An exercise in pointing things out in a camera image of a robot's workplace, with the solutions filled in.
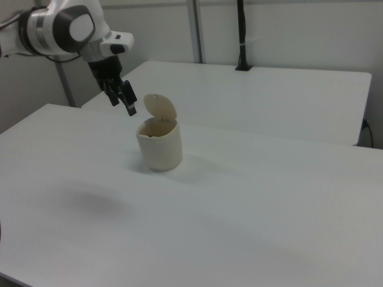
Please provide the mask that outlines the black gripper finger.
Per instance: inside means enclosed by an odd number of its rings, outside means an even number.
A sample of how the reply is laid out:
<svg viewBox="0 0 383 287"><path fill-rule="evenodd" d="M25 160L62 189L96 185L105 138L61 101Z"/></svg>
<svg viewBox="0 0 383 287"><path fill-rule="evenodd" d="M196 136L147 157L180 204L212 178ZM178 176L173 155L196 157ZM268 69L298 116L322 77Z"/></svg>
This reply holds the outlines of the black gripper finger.
<svg viewBox="0 0 383 287"><path fill-rule="evenodd" d="M136 94L128 80L121 82L119 86L119 98L123 102L129 116L136 114L135 102Z"/></svg>
<svg viewBox="0 0 383 287"><path fill-rule="evenodd" d="M104 83L103 84L103 91L108 96L112 106L116 106L119 104L119 99L117 94L115 93L113 87L111 87L109 84Z"/></svg>

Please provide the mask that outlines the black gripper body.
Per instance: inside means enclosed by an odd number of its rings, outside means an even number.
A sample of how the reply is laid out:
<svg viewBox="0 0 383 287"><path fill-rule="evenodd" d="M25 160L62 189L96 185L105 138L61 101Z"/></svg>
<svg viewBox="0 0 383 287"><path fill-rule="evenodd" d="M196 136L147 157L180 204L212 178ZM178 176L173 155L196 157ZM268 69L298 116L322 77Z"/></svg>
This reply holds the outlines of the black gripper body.
<svg viewBox="0 0 383 287"><path fill-rule="evenodd" d="M88 66L101 90L105 90L107 87L116 90L122 86L123 81L120 77L122 65L118 56L88 62Z"/></svg>

